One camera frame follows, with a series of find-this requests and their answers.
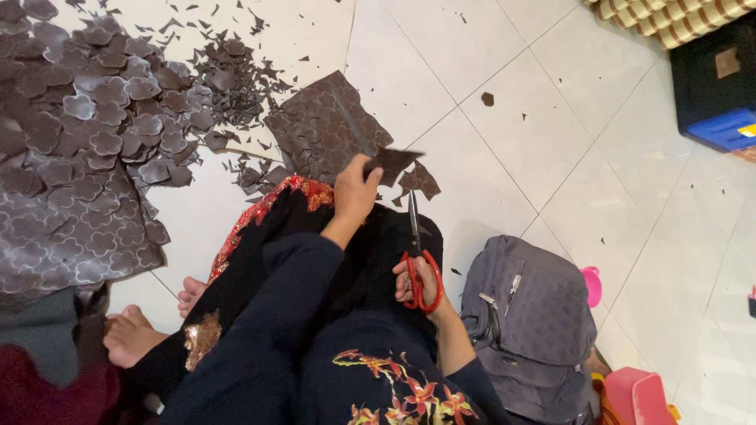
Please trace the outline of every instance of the pink plastic container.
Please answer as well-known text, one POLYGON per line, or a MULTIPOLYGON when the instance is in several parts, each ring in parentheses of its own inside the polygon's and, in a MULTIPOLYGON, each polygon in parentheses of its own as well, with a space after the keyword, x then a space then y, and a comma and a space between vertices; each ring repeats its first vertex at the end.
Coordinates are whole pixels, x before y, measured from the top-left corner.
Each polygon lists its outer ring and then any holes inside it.
POLYGON ((585 278, 585 286, 588 288, 588 307, 595 307, 601 301, 601 279, 599 279, 599 269, 595 267, 586 267, 580 269, 585 278))
POLYGON ((614 410, 627 425, 675 425, 665 401, 662 377, 622 368, 610 373, 604 389, 614 410))

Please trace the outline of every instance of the grey backpack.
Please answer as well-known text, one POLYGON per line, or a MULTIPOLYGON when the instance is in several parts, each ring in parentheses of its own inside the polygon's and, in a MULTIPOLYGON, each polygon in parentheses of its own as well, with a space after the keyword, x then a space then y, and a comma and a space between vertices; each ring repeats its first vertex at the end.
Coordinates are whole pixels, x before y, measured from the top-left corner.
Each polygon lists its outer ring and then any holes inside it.
POLYGON ((596 340, 587 297, 575 265, 514 236, 492 237, 472 261, 460 315, 508 411, 582 422, 596 340))

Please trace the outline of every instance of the plastic storage box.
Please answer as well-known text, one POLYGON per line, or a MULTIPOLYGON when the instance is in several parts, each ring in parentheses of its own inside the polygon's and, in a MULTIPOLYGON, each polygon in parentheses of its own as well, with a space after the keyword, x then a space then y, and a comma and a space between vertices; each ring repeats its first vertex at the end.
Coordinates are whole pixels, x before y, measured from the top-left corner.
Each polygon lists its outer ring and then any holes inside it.
POLYGON ((670 51, 680 134, 720 152, 756 145, 756 13, 670 51))

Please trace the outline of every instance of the bare foot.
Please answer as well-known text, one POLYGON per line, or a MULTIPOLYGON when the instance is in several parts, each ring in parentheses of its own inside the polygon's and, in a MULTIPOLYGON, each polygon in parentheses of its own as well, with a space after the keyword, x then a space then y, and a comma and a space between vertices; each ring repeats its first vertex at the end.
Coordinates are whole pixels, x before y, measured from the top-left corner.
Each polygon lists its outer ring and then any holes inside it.
POLYGON ((178 300, 181 301, 178 304, 178 315, 181 318, 187 318, 189 312, 197 304, 197 300, 200 299, 206 288, 206 284, 195 278, 188 276, 184 278, 184 290, 178 293, 178 300))
POLYGON ((107 357, 115 366, 130 368, 136 365, 152 348, 168 337, 152 328, 139 307, 126 306, 120 315, 107 316, 107 333, 103 344, 107 357))

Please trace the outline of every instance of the scissor blade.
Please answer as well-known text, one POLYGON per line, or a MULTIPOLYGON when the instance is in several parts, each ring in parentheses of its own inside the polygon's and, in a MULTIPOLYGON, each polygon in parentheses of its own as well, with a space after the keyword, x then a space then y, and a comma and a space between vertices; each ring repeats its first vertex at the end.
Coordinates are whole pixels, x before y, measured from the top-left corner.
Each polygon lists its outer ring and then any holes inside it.
POLYGON ((418 230, 418 218, 417 218, 417 198, 415 197, 415 191, 410 191, 410 225, 412 226, 412 240, 415 243, 415 247, 420 249, 420 231, 418 230))

